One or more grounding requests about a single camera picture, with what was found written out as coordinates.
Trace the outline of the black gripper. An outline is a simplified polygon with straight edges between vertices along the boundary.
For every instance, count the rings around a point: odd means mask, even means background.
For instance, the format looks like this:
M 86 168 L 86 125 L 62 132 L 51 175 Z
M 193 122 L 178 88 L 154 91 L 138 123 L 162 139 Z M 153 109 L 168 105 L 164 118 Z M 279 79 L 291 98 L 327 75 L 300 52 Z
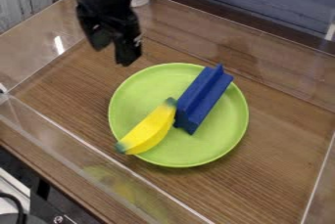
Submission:
M 113 41 L 115 62 L 130 66 L 141 57 L 140 19 L 132 8 L 133 0 L 77 0 L 78 19 L 86 39 L 95 51 Z

